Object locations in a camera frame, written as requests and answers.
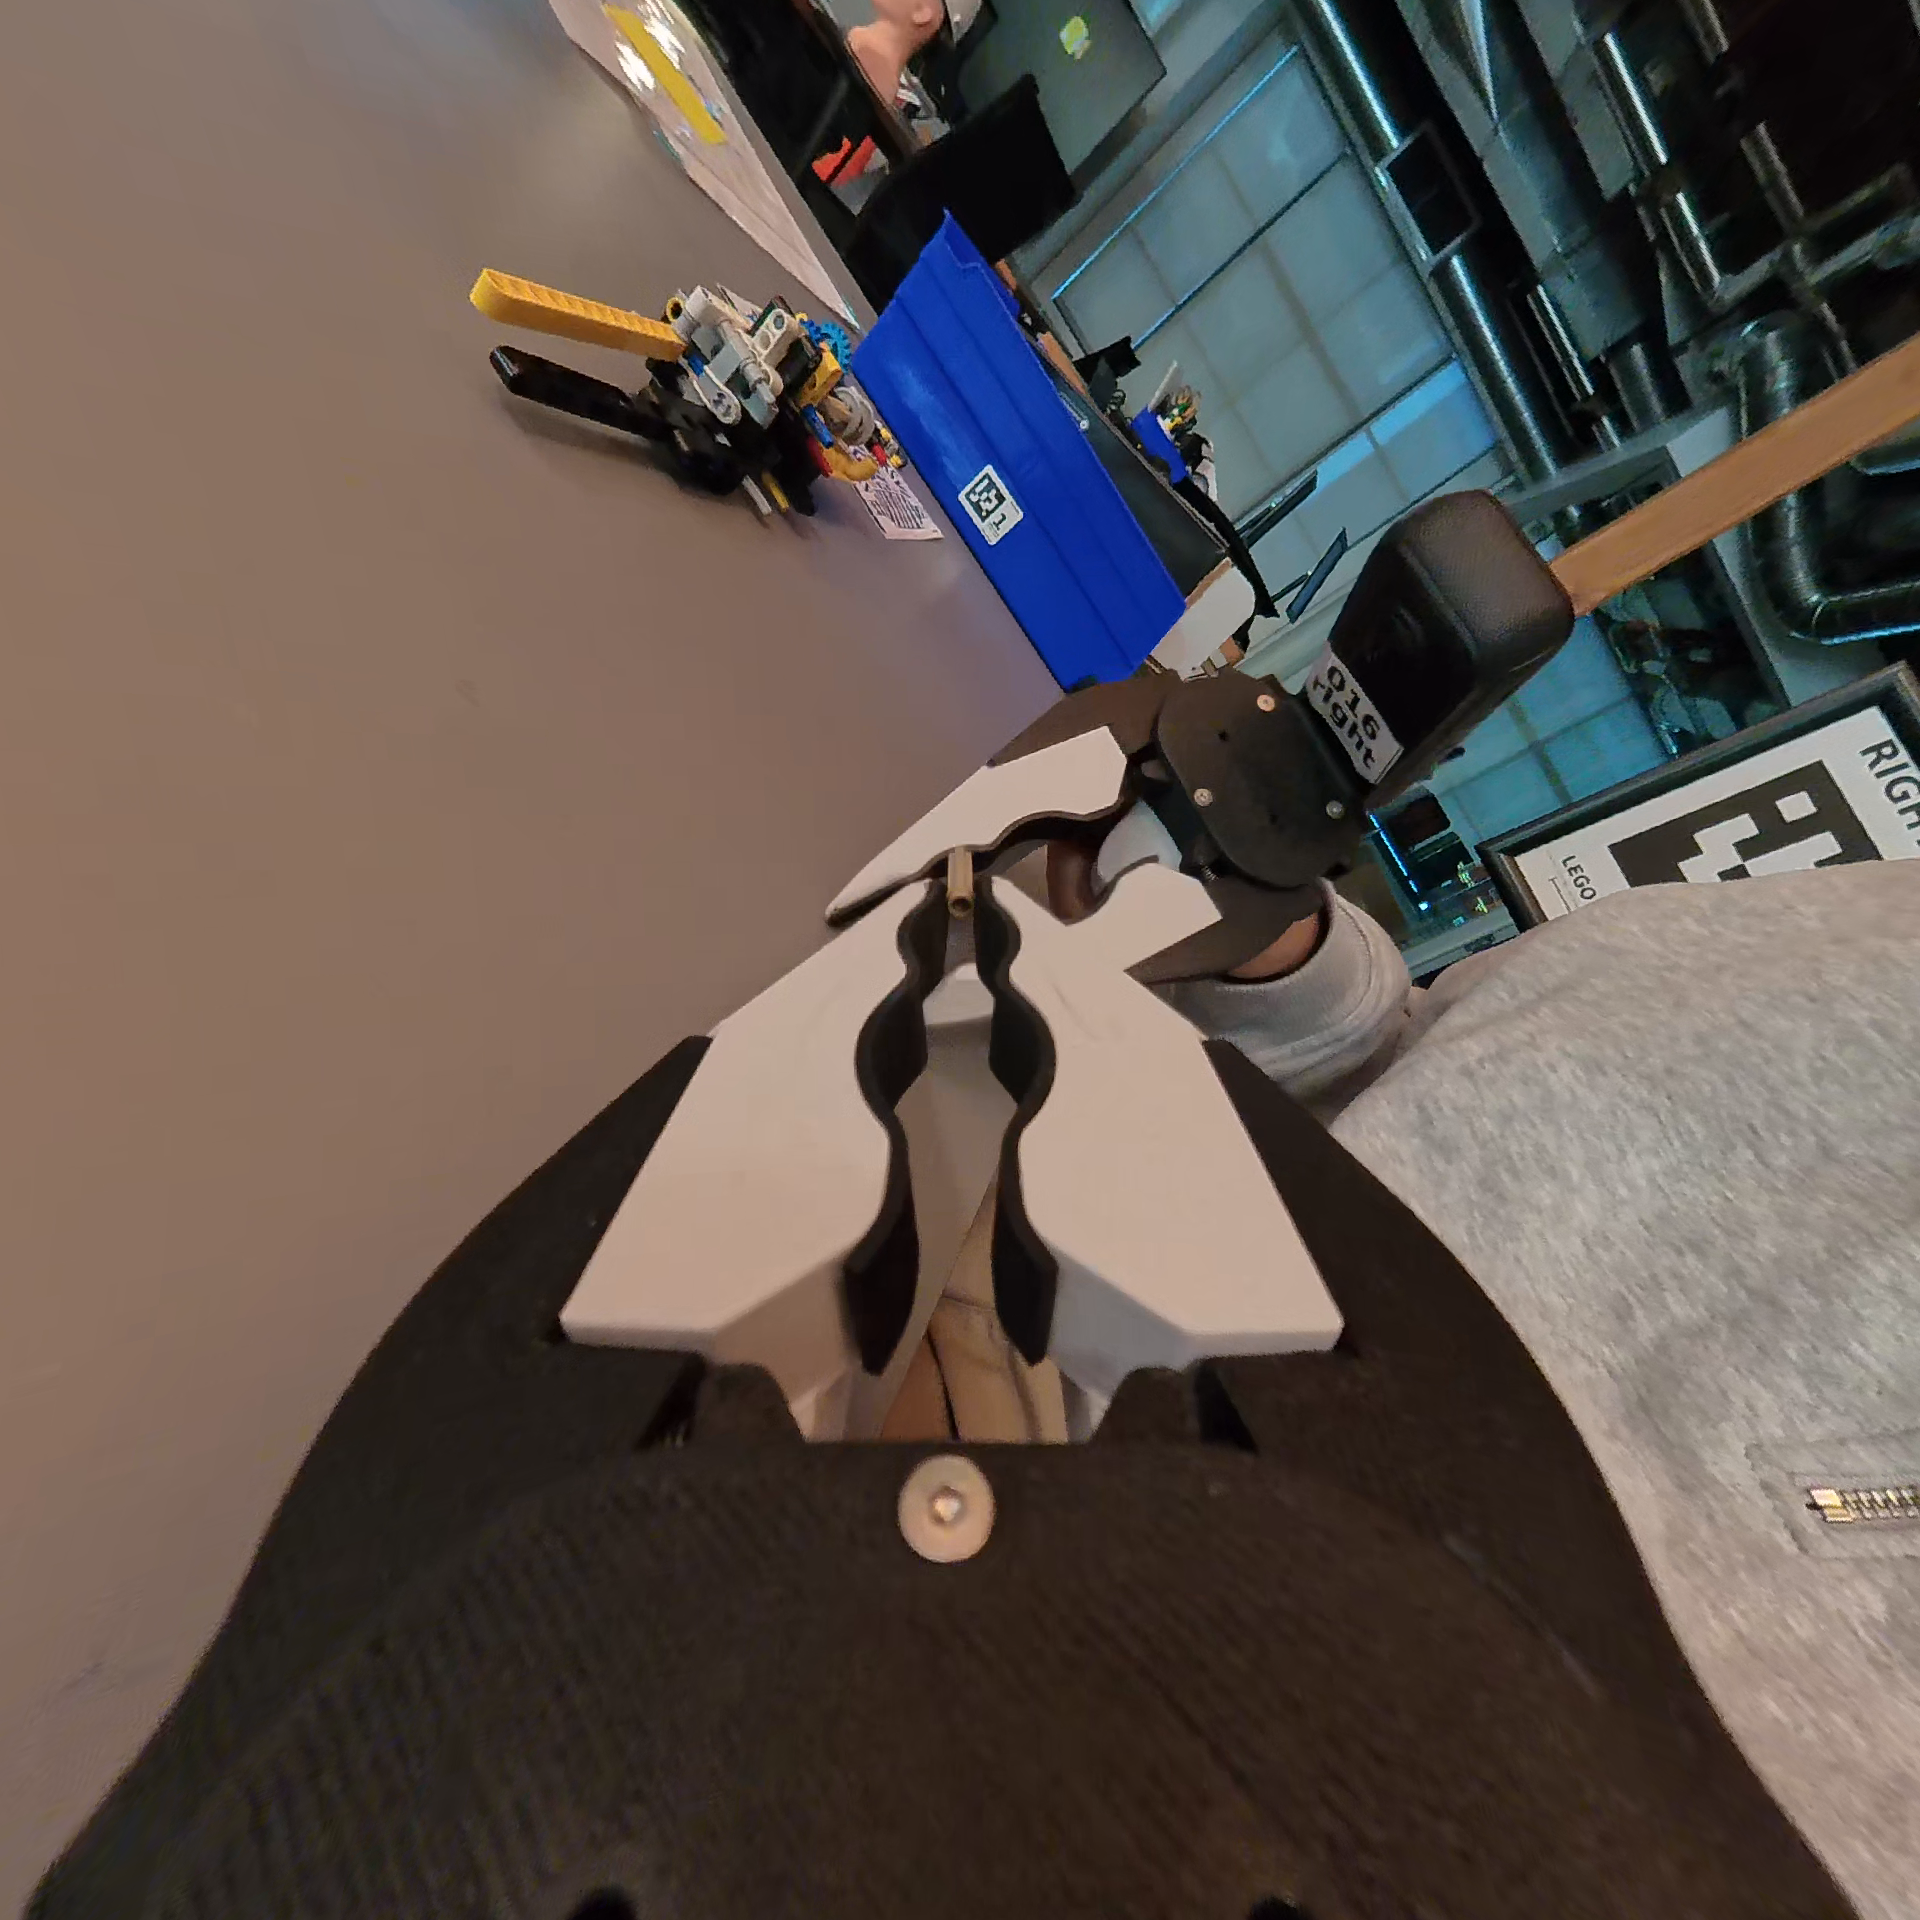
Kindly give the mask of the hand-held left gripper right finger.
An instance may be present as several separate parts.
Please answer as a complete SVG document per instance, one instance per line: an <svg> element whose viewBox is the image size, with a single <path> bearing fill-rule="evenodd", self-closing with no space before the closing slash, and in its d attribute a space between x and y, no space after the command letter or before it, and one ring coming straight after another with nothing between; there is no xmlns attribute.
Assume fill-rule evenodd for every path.
<svg viewBox="0 0 1920 1920"><path fill-rule="evenodd" d="M1328 1353L1342 1313L1241 1117L1272 1095L1152 989L1093 976L1085 933L976 885L990 1065L1014 1102L998 1147L992 1283L1069 1412L1138 1371Z"/></svg>

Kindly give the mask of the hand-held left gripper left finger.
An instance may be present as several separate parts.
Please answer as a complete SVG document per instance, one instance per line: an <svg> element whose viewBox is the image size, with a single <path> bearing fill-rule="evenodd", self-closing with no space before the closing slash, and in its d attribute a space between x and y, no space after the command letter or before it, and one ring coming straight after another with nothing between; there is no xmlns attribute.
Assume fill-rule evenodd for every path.
<svg viewBox="0 0 1920 1920"><path fill-rule="evenodd" d="M884 899L693 1056L563 1333L763 1371L805 1436L858 1432L922 1286L899 1105L924 1072L924 901Z"/></svg>

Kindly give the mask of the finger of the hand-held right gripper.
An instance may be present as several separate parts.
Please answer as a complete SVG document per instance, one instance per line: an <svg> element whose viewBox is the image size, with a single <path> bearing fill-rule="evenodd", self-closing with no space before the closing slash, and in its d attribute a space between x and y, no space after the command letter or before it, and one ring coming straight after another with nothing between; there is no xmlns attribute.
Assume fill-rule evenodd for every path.
<svg viewBox="0 0 1920 1920"><path fill-rule="evenodd" d="M956 849L992 864L1010 847L1117 817L1136 799L1163 711L1182 691L1182 681L1114 681L1062 695L901 830L830 901L826 921L861 919L897 889L944 873Z"/></svg>
<svg viewBox="0 0 1920 1920"><path fill-rule="evenodd" d="M1158 862L1122 871L1093 907L1093 976L1146 989L1188 976L1221 924L1204 881Z"/></svg>

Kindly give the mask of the person's grey sleeved right forearm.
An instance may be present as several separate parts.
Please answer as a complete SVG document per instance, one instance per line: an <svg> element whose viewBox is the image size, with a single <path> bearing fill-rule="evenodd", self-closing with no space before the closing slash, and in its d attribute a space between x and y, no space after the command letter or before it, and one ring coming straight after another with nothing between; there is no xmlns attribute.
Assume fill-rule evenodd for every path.
<svg viewBox="0 0 1920 1920"><path fill-rule="evenodd" d="M1244 969L1169 983L1158 996L1210 1040L1225 1040L1320 1120L1339 1115L1425 1020L1401 950L1330 885Z"/></svg>

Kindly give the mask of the small lego figure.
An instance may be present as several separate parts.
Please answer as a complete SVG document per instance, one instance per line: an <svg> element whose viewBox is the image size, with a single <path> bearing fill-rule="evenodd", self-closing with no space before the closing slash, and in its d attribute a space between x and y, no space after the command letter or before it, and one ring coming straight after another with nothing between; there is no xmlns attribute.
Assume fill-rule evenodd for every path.
<svg viewBox="0 0 1920 1920"><path fill-rule="evenodd" d="M1176 447L1182 480L1190 481L1204 497L1219 500L1217 455L1210 435L1197 419L1197 390L1188 383L1170 383L1150 403L1152 416Z"/></svg>

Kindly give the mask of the lego technic model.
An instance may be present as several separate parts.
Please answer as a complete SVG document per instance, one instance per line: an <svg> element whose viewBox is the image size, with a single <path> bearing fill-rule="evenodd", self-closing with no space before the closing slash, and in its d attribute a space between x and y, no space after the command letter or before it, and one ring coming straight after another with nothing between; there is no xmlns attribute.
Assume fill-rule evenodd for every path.
<svg viewBox="0 0 1920 1920"><path fill-rule="evenodd" d="M472 307L525 334L642 361L636 388L500 343L508 396L664 455L708 495L742 493L761 518L817 515L819 481L868 485L906 468L889 422L853 375L853 340L787 300L693 286L660 318L483 270Z"/></svg>

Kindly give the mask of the person's right hand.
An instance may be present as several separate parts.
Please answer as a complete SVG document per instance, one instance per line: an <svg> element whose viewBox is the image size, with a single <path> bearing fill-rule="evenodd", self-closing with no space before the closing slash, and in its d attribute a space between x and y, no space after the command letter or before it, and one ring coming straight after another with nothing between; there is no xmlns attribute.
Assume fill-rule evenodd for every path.
<svg viewBox="0 0 1920 1920"><path fill-rule="evenodd" d="M1056 921L1082 928L1090 950L1093 907L1114 878L1138 862L1177 868L1162 856L1163 847L1147 845L1138 833L1129 837L1125 824L1112 832L1068 832L1045 849L1048 909ZM1206 937L1204 950L1193 956L1188 976L1169 985L1280 976L1296 969L1316 943L1326 901L1320 880L1275 891L1235 875L1188 875L1204 881L1221 924Z"/></svg>

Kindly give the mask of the person's tan trousers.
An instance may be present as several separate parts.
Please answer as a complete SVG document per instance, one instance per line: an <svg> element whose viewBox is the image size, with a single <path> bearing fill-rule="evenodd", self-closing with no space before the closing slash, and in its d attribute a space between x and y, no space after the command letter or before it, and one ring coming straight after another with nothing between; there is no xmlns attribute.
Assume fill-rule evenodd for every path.
<svg viewBox="0 0 1920 1920"><path fill-rule="evenodd" d="M1006 1334L992 1283L998 1183L990 1180L950 1261L926 1333L881 1421L884 1443L1062 1447L1065 1380L1029 1361Z"/></svg>

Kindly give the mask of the blue plastic bin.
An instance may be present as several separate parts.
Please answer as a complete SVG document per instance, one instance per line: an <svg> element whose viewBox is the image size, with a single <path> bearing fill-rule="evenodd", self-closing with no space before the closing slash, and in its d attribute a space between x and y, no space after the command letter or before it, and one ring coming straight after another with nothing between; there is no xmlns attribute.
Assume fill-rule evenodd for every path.
<svg viewBox="0 0 1920 1920"><path fill-rule="evenodd" d="M1048 672L1065 691L1129 679L1187 600L954 216L854 347L853 373Z"/></svg>

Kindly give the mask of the framed black and white sign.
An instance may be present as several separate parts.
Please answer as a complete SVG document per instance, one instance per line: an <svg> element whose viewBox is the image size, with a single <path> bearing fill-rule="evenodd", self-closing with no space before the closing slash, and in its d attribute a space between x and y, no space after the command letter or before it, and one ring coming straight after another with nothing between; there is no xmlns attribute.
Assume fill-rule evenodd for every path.
<svg viewBox="0 0 1920 1920"><path fill-rule="evenodd" d="M1478 847L1520 928L1672 881L1917 854L1917 686L1890 665Z"/></svg>

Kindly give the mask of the person's grey hoodie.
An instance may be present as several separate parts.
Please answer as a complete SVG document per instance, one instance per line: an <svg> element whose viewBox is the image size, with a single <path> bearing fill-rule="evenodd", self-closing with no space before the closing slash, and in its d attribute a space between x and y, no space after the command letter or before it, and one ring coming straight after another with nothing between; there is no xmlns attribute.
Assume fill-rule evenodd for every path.
<svg viewBox="0 0 1920 1920"><path fill-rule="evenodd" d="M1917 878L1661 885L1433 985L1332 1120L1541 1361L1714 1709L1917 1909Z"/></svg>

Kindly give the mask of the wooden beam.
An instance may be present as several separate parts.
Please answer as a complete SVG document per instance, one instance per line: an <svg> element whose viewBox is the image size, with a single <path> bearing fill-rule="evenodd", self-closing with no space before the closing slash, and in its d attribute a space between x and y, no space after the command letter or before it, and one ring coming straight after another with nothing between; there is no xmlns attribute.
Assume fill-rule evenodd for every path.
<svg viewBox="0 0 1920 1920"><path fill-rule="evenodd" d="M1550 563L1573 615L1584 616L1917 419L1917 337L1765 422L1667 491L1574 542Z"/></svg>

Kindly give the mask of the black monitor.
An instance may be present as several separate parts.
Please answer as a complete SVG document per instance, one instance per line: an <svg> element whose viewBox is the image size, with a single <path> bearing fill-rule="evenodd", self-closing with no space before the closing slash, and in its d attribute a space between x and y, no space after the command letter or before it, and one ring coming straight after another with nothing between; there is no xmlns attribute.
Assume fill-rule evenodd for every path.
<svg viewBox="0 0 1920 1920"><path fill-rule="evenodd" d="M1041 83L1021 76L876 188L854 221L867 300L884 308L947 221L994 265L1045 233L1078 199L1048 120Z"/></svg>

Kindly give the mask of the metal ventilation duct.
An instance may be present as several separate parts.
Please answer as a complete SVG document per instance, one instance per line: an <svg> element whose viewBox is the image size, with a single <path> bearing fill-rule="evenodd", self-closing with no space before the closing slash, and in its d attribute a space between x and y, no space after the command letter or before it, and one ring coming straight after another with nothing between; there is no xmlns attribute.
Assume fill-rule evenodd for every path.
<svg viewBox="0 0 1920 1920"><path fill-rule="evenodd" d="M1756 319L1732 344L1732 379L1739 429L1752 437L1835 382L1826 335L1803 315ZM1825 649L1869 639L1916 665L1916 468L1837 463L1766 504L1739 542L1779 636Z"/></svg>

